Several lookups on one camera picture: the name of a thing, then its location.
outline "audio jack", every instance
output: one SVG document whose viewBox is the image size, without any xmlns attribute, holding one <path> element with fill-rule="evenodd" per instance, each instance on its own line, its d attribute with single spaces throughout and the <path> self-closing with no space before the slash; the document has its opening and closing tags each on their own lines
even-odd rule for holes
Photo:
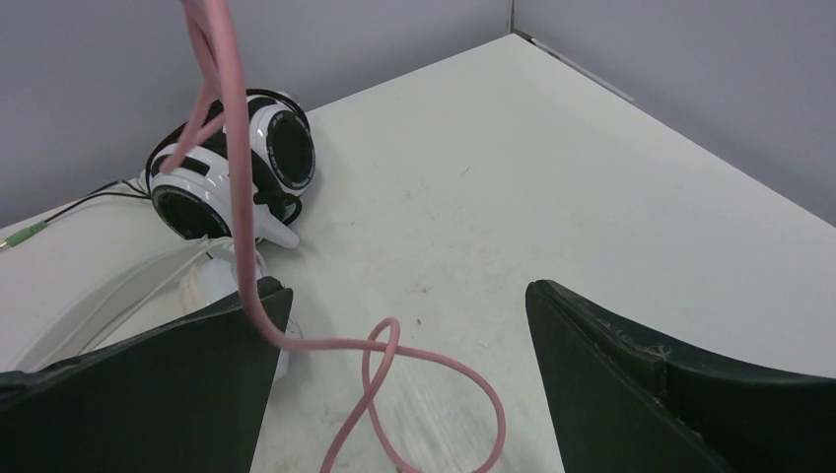
<svg viewBox="0 0 836 473">
<path fill-rule="evenodd" d="M 0 253 L 23 243 L 31 237 L 34 237 L 35 234 L 45 229 L 48 225 L 49 223 L 46 220 L 41 220 L 40 222 L 30 225 L 25 229 L 14 232 L 3 241 L 0 241 Z"/>
<path fill-rule="evenodd" d="M 136 194 L 128 194 L 128 193 L 125 193 L 125 192 L 105 191 L 106 189 L 108 189 L 110 187 L 113 187 L 117 184 L 127 185 L 131 190 L 136 192 Z M 116 197 L 129 197 L 129 198 L 132 198 L 132 199 L 140 199 L 140 200 L 151 200 L 151 197 L 149 196 L 148 192 L 146 192 L 142 188 L 135 187 L 132 183 L 130 183 L 127 180 L 115 180 L 113 182 L 109 182 L 109 183 L 103 185 L 102 187 L 94 190 L 93 192 L 87 194 L 85 197 L 73 202 L 72 204 L 64 207 L 63 209 L 59 210 L 58 212 L 55 212 L 54 214 L 50 215 L 49 217 L 46 217 L 45 219 L 41 220 L 40 222 L 37 222 L 36 224 L 30 225 L 30 226 L 28 226 L 28 227 L 26 227 L 22 230 L 19 230 L 17 232 L 14 232 L 10 236 L 8 236 L 6 239 L 0 240 L 0 253 L 2 253 L 3 251 L 6 251 L 7 249 L 13 248 L 13 247 L 23 243 L 24 241 L 26 241 L 27 239 L 29 239 L 31 237 L 34 237 L 35 234 L 40 233 L 40 231 L 45 229 L 54 220 L 58 219 L 59 217 L 62 217 L 64 215 L 66 215 L 68 212 L 70 212 L 73 209 L 76 209 L 78 206 L 84 204 L 85 202 L 96 199 L 98 197 L 104 197 L 106 195 L 116 196 Z"/>
</svg>

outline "gray wall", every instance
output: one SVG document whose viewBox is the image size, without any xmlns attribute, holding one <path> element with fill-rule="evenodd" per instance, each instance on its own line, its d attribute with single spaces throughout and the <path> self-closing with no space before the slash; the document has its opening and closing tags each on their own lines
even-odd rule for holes
<svg viewBox="0 0 836 473">
<path fill-rule="evenodd" d="M 510 0 L 230 0 L 248 83 L 313 108 L 506 34 Z M 187 118 L 176 0 L 0 1 L 0 226 L 132 177 Z"/>
<path fill-rule="evenodd" d="M 836 1 L 516 0 L 514 27 L 836 224 Z"/>
</svg>

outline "white cable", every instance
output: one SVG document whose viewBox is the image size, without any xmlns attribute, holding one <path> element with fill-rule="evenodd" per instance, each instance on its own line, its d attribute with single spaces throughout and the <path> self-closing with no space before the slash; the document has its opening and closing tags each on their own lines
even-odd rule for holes
<svg viewBox="0 0 836 473">
<path fill-rule="evenodd" d="M 195 264 L 188 273 L 180 279 L 180 305 L 183 313 L 194 313 L 206 306 L 206 295 L 198 281 L 198 267 Z"/>
<path fill-rule="evenodd" d="M 231 239 L 229 243 L 224 245 L 224 249 L 226 249 L 230 254 L 235 255 L 235 243 Z M 258 250 L 255 251 L 255 264 L 258 265 L 258 268 L 261 270 L 261 274 L 267 274 L 267 263 L 264 261 L 264 257 L 261 256 L 261 253 L 259 253 Z"/>
<path fill-rule="evenodd" d="M 200 259 L 200 258 L 202 258 L 202 257 L 205 257 L 205 256 L 206 256 L 206 252 L 207 252 L 207 251 L 209 251 L 210 249 L 215 248 L 215 247 L 218 247 L 218 246 L 222 246 L 222 245 L 225 245 L 225 244 L 229 244 L 229 243 L 230 243 L 230 241 L 231 241 L 231 238 L 228 238 L 228 237 L 218 238 L 218 239 L 215 239 L 215 240 L 213 240 L 213 241 L 209 242 L 208 244 L 206 244 L 206 241 L 207 241 L 206 239 L 202 239 L 202 240 L 198 243 L 198 244 L 205 244 L 205 245 L 206 245 L 206 247 L 204 248 L 204 251 L 202 251 L 202 252 L 200 252 L 200 253 L 197 253 L 197 254 L 195 254 L 194 256 L 192 256 L 191 258 L 189 258 L 189 259 L 188 259 L 185 263 L 183 263 L 182 265 L 180 265 L 180 267 L 179 267 L 179 268 L 177 268 L 177 269 L 176 269 L 176 271 L 174 271 L 174 272 L 172 273 L 172 275 L 171 275 L 171 276 L 169 276 L 168 278 L 166 278 L 165 280 L 163 280 L 163 282 L 162 282 L 162 283 L 160 283 L 160 284 L 159 284 L 156 288 L 154 288 L 154 289 L 153 289 L 150 293 L 148 293 L 148 296 L 146 296 L 145 298 L 143 298 L 140 302 L 136 303 L 136 304 L 134 305 L 134 307 L 132 307 L 130 310 L 128 310 L 128 311 L 126 311 L 126 312 L 121 313 L 121 314 L 120 314 L 120 315 L 118 315 L 116 318 L 114 318 L 114 319 L 113 319 L 110 323 L 108 323 L 108 324 L 107 324 L 107 325 L 106 325 L 106 326 L 105 326 L 102 330 L 100 330 L 100 331 L 99 331 L 99 333 L 97 333 L 97 334 L 96 334 L 96 335 L 95 335 L 95 336 L 91 339 L 91 341 L 90 341 L 90 342 L 88 342 L 88 344 L 87 344 L 87 345 L 84 347 L 84 349 L 82 350 L 82 353 L 88 353 L 88 352 L 90 352 L 90 351 L 95 350 L 95 349 L 96 349 L 96 348 L 97 348 L 97 347 L 98 347 L 98 346 L 102 343 L 102 341 L 103 341 L 105 338 L 107 338 L 107 336 L 108 336 L 108 335 L 110 335 L 111 333 L 113 333 L 113 332 L 114 332 L 117 328 L 119 328 L 119 327 L 120 327 L 123 323 L 125 323 L 125 321 L 126 321 L 128 318 L 130 318 L 130 317 L 131 317 L 134 313 L 136 313 L 137 311 L 139 311 L 139 309 L 140 309 L 140 308 L 142 308 L 142 307 L 143 307 L 143 305 L 145 305 L 145 304 L 146 304 L 146 303 L 147 303 L 147 302 L 148 302 L 151 298 L 153 298 L 154 296 L 156 296 L 156 295 L 157 295 L 157 293 L 159 293 L 162 289 L 164 289 L 165 287 L 167 287 L 167 286 L 171 283 L 172 279 L 174 279 L 175 277 L 179 276 L 179 275 L 180 275 L 180 272 L 182 272 L 182 270 L 183 270 L 183 269 L 185 269 L 185 268 L 187 268 L 187 267 L 189 267 L 189 266 L 193 265 L 193 264 L 194 264 L 194 263 L 195 263 L 198 259 Z M 94 311 L 94 313 L 96 313 L 96 312 L 99 310 L 99 308 L 101 308 L 101 307 L 102 307 L 102 305 L 104 305 L 104 304 L 107 302 L 107 300 L 109 300 L 109 299 L 110 299 L 110 297 L 112 297 L 112 295 L 116 292 L 116 290 L 118 290 L 118 289 L 119 289 L 119 288 L 120 288 L 120 287 L 121 287 L 121 286 L 122 286 L 125 282 L 127 282 L 127 281 L 128 281 L 131 277 L 133 277 L 135 274 L 136 274 L 136 272 L 134 272 L 134 273 L 133 273 L 131 276 L 129 276 L 128 278 L 125 278 L 125 280 L 124 280 L 124 281 L 123 281 L 123 282 L 122 282 L 122 283 L 121 283 L 121 284 L 120 284 L 120 285 L 119 285 L 116 289 L 114 289 L 114 290 L 113 290 L 113 291 L 112 291 L 112 292 L 111 292 L 111 293 L 107 296 L 107 298 L 105 298 L 105 299 L 104 299 L 104 301 L 102 301 L 102 302 L 99 304 L 99 306 L 97 307 L 97 310 L 95 310 L 95 311 Z"/>
<path fill-rule="evenodd" d="M 198 240 L 195 244 L 202 244 L 202 243 L 203 243 L 203 241 L 204 241 L 204 240 Z M 64 349 L 64 347 L 66 347 L 66 346 L 67 346 L 67 344 L 69 344 L 69 343 L 70 343 L 70 341 L 71 341 L 71 340 L 73 340 L 73 339 L 75 338 L 75 336 L 76 336 L 76 335 L 77 335 L 77 334 L 78 334 L 78 333 L 79 333 L 79 332 L 80 332 L 80 331 L 81 331 L 81 330 L 82 330 L 82 329 L 83 329 L 83 328 L 84 328 L 84 327 L 85 327 L 85 326 L 86 326 L 86 325 L 90 322 L 90 320 L 91 320 L 91 319 L 92 319 L 92 318 L 93 318 L 93 317 L 94 317 L 97 313 L 99 313 L 99 310 L 101 310 L 101 309 L 102 309 L 102 306 L 103 306 L 103 305 L 105 305 L 105 304 L 107 303 L 107 301 L 109 301 L 109 300 L 113 297 L 113 295 L 114 295 L 114 294 L 116 294 L 116 293 L 117 293 L 120 289 L 122 289 L 122 287 L 123 287 L 125 284 L 127 284 L 127 282 L 128 282 L 128 281 L 130 281 L 130 280 L 131 280 L 134 276 L 136 276 L 137 274 L 139 274 L 141 271 L 143 271 L 143 270 L 147 269 L 150 265 L 152 265 L 152 264 L 156 263 L 157 261 L 159 261 L 159 260 L 160 260 L 161 258 L 163 258 L 163 257 L 165 257 L 165 256 L 164 256 L 164 255 L 163 255 L 163 256 L 158 256 L 157 258 L 151 259 L 151 260 L 147 261 L 145 264 L 143 264 L 143 265 L 141 265 L 141 266 L 138 266 L 136 269 L 134 269 L 134 270 L 130 273 L 130 275 L 128 275 L 128 276 L 127 276 L 126 278 L 124 278 L 123 280 L 121 280 L 121 281 L 119 282 L 119 284 L 115 285 L 115 287 L 113 287 L 113 289 L 112 289 L 112 290 L 111 290 L 111 291 L 107 294 L 107 296 L 106 296 L 104 299 L 102 299 L 102 301 L 101 301 L 101 302 L 100 302 L 100 303 L 96 306 L 96 308 L 95 308 L 94 310 L 91 310 L 91 311 L 90 311 L 90 313 L 87 315 L 87 317 L 85 317 L 85 318 L 81 321 L 81 323 L 79 323 L 78 325 L 76 325 L 76 328 L 75 328 L 75 329 L 74 329 L 74 330 L 73 330 L 73 331 L 69 334 L 69 336 L 65 337 L 61 343 L 57 344 L 57 345 L 55 346 L 55 348 L 53 348 L 53 349 L 49 352 L 48 356 L 47 356 L 47 357 L 45 357 L 45 358 L 46 358 L 46 359 L 51 359 L 51 358 L 52 358 L 52 357 L 53 357 L 56 353 L 58 353 L 58 352 L 60 352 L 61 350 L 63 350 L 63 349 Z"/>
<path fill-rule="evenodd" d="M 137 178 L 136 178 L 136 185 L 137 185 L 140 189 L 144 190 L 146 194 L 149 194 L 149 195 L 150 195 L 150 194 L 151 194 L 151 191 L 150 191 L 150 190 L 148 189 L 148 187 L 145 185 L 145 182 L 146 182 L 146 181 L 145 181 L 145 170 L 144 170 L 144 169 L 142 169 L 142 170 L 140 170 L 140 171 L 139 171 L 139 177 L 137 177 Z"/>
</svg>

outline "ear cup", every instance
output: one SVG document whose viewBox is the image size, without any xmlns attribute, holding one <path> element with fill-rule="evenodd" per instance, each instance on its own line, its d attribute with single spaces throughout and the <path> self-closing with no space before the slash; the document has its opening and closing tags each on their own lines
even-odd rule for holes
<svg viewBox="0 0 836 473">
<path fill-rule="evenodd" d="M 293 190 L 302 190 L 314 177 L 314 142 L 308 130 L 290 111 L 273 115 L 267 125 L 267 159 L 279 180 Z"/>
<path fill-rule="evenodd" d="M 166 225 L 185 239 L 232 235 L 229 225 L 215 209 L 179 187 L 154 187 L 151 203 Z"/>
<path fill-rule="evenodd" d="M 314 140 L 308 118 L 289 97 L 248 89 L 250 146 L 275 172 L 285 191 L 298 195 L 314 177 Z"/>
</svg>

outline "cable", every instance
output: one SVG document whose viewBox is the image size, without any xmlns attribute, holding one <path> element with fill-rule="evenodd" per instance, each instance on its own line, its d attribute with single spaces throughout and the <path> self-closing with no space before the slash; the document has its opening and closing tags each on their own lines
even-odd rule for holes
<svg viewBox="0 0 836 473">
<path fill-rule="evenodd" d="M 128 193 L 124 193 L 124 192 L 113 192 L 113 191 L 103 192 L 103 190 L 108 189 L 110 187 L 113 187 L 113 186 L 115 186 L 119 183 L 127 185 L 132 190 L 138 192 L 138 194 L 128 194 Z M 50 215 L 49 217 L 46 217 L 45 219 L 43 219 L 39 222 L 36 222 L 35 224 L 32 224 L 32 225 L 30 225 L 30 226 L 28 226 L 28 227 L 26 227 L 22 230 L 18 230 L 17 232 L 14 232 L 10 236 L 6 237 L 5 239 L 0 240 L 0 252 L 6 251 L 9 248 L 13 248 L 13 247 L 23 243 L 27 239 L 29 239 L 31 237 L 34 237 L 35 234 L 38 234 L 41 231 L 43 231 L 43 229 L 48 227 L 49 224 L 51 224 L 52 222 L 55 221 L 55 219 L 58 219 L 62 215 L 65 215 L 67 212 L 72 211 L 73 209 L 77 208 L 78 206 L 84 204 L 85 202 L 89 202 L 89 201 L 91 201 L 91 200 L 93 200 L 97 197 L 103 197 L 103 196 L 106 196 L 106 195 L 117 196 L 117 197 L 128 197 L 128 198 L 131 198 L 131 199 L 151 200 L 151 197 L 147 193 L 142 192 L 140 189 L 137 189 L 130 182 L 128 182 L 126 180 L 115 180 L 113 182 L 109 182 L 109 183 L 103 185 L 102 187 L 99 187 L 98 189 L 94 190 L 93 192 L 87 194 L 85 197 L 82 197 L 78 201 L 73 202 L 72 204 L 68 205 L 67 207 L 64 207 L 63 209 L 59 210 L 58 212 L 55 212 L 54 214 Z"/>
<path fill-rule="evenodd" d="M 293 212 L 282 221 L 283 224 L 290 225 L 296 222 L 296 219 L 302 214 L 302 200 L 299 199 L 298 195 L 291 193 L 285 193 L 284 198 L 293 204 Z"/>
<path fill-rule="evenodd" d="M 499 459 L 506 437 L 505 410 L 496 391 L 477 372 L 465 365 L 442 355 L 406 348 L 398 345 L 400 325 L 394 318 L 387 318 L 378 324 L 368 340 L 330 339 L 294 340 L 286 337 L 276 328 L 264 311 L 255 286 L 255 243 L 252 219 L 252 165 L 248 139 L 249 120 L 246 110 L 244 71 L 238 49 L 229 6 L 226 0 L 181 0 L 186 15 L 189 39 L 197 63 L 203 72 L 203 83 L 197 103 L 183 128 L 174 152 L 166 158 L 162 171 L 171 172 L 180 164 L 185 152 L 202 137 L 216 132 L 226 125 L 227 149 L 229 150 L 230 177 L 232 180 L 232 214 L 238 284 L 244 311 L 261 335 L 273 345 L 286 350 L 361 350 L 364 393 L 357 406 L 349 414 L 328 449 L 320 473 L 329 473 L 336 461 L 340 447 L 357 425 L 362 415 L 369 411 L 372 426 L 388 457 L 405 473 L 420 473 L 407 464 L 386 438 L 373 398 L 383 384 L 395 354 L 431 361 L 463 373 L 476 382 L 488 395 L 497 415 L 497 438 L 485 463 L 474 473 L 486 473 Z M 214 97 L 220 96 L 224 111 L 208 124 L 203 125 L 209 105 Z M 378 342 L 378 336 L 389 329 L 385 343 Z M 371 352 L 383 352 L 383 360 L 374 378 L 370 379 L 369 362 Z"/>
<path fill-rule="evenodd" d="M 56 212 L 56 213 L 50 215 L 49 217 L 43 219 L 43 221 L 47 222 L 49 224 L 49 223 L 55 221 L 55 219 L 57 219 L 58 217 L 61 217 L 62 215 L 66 214 L 67 212 L 75 209 L 76 207 L 78 207 L 78 206 L 80 206 L 80 205 L 82 205 L 86 202 L 89 202 L 93 199 L 96 199 L 98 197 L 104 197 L 106 195 L 112 195 L 112 196 L 116 196 L 116 197 L 128 197 L 128 198 L 131 198 L 131 199 L 139 199 L 139 200 L 151 200 L 151 197 L 148 197 L 147 195 L 127 194 L 127 193 L 124 193 L 124 192 L 99 192 L 98 194 L 91 194 L 91 195 L 88 195 L 87 197 L 83 197 L 83 198 L 77 200 L 76 202 L 73 202 L 72 204 L 68 205 L 67 207 L 64 207 L 63 209 L 59 210 L 58 212 Z"/>
<path fill-rule="evenodd" d="M 134 184 L 132 184 L 129 180 L 121 180 L 120 182 L 130 187 L 130 189 L 136 192 L 137 194 L 144 195 L 149 198 L 151 197 L 151 194 L 149 194 L 148 191 L 139 186 L 139 184 L 137 184 L 137 186 L 134 187 Z"/>
<path fill-rule="evenodd" d="M 134 305 L 134 307 L 132 307 L 130 310 L 127 310 L 126 312 L 120 314 L 115 319 L 113 319 L 111 322 L 109 322 L 104 328 L 102 328 L 102 330 L 99 331 L 99 333 L 96 334 L 96 336 L 94 336 L 90 340 L 90 342 L 88 342 L 88 344 L 84 347 L 84 349 L 82 350 L 81 353 L 88 353 L 92 350 L 95 350 L 105 340 L 105 338 L 107 338 L 108 335 L 113 333 L 117 328 L 119 328 L 123 323 L 125 323 L 125 320 L 130 318 L 137 311 L 139 311 L 139 309 L 142 308 L 142 306 L 145 305 L 151 298 L 156 296 L 159 291 L 165 289 L 172 282 L 172 280 L 175 277 L 180 276 L 180 272 L 182 270 L 184 270 L 185 268 L 193 265 L 195 262 L 197 262 L 197 260 L 204 257 L 205 255 L 208 255 L 209 251 L 212 248 L 215 248 L 217 246 L 223 246 L 223 245 L 228 244 L 228 243 L 229 243 L 229 241 L 226 238 L 218 238 L 218 239 L 215 239 L 213 241 L 208 241 L 206 239 L 197 240 L 196 245 L 205 245 L 206 246 L 206 248 L 204 249 L 203 252 L 197 253 L 194 256 L 192 256 L 191 258 L 189 258 L 188 261 L 184 262 L 183 264 L 180 265 L 179 268 L 177 268 L 175 271 L 173 271 L 171 276 L 169 276 L 168 278 L 163 280 L 163 282 L 160 283 L 156 288 L 154 288 L 150 293 L 148 293 L 148 295 L 145 298 L 143 298 L 140 302 L 136 303 Z M 96 306 L 96 308 L 94 310 L 91 310 L 91 312 L 90 312 L 91 317 L 94 314 L 96 314 L 102 308 L 102 306 L 105 305 L 107 303 L 107 301 L 109 301 L 110 298 L 112 298 L 113 295 L 116 294 L 116 292 L 119 289 L 121 289 L 122 286 L 124 286 L 124 284 L 127 283 L 133 277 L 133 275 L 136 275 L 137 273 L 139 273 L 143 269 L 147 268 L 150 264 L 152 264 L 154 262 L 155 261 L 150 261 L 148 264 L 142 266 L 141 268 L 138 268 L 131 276 L 128 276 L 119 285 L 117 285 L 115 288 L 113 288 L 113 290 L 110 292 L 110 294 L 108 294 L 107 297 L 105 297 L 99 303 L 99 305 Z M 79 326 L 81 327 L 81 326 L 84 326 L 86 324 L 87 324 L 87 320 L 85 320 L 84 323 L 79 324 Z"/>
</svg>

